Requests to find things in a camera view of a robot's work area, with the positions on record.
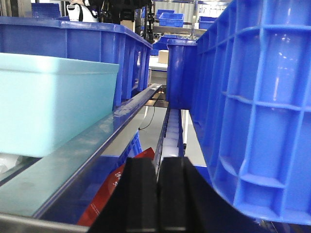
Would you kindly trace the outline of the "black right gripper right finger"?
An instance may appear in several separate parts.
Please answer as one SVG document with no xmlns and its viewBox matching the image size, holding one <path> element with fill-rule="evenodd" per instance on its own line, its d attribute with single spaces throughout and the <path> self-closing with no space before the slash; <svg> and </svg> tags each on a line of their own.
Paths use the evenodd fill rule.
<svg viewBox="0 0 311 233">
<path fill-rule="evenodd" d="M 224 201 L 186 157 L 164 158 L 159 172 L 161 233 L 260 233 Z"/>
</svg>

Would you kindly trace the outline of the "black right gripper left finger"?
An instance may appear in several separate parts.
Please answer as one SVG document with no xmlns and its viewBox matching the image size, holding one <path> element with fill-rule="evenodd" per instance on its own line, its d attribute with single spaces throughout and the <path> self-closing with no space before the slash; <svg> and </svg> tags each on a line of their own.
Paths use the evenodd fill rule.
<svg viewBox="0 0 311 233">
<path fill-rule="evenodd" d="M 90 233 L 156 233 L 156 173 L 150 158 L 129 158 Z"/>
</svg>

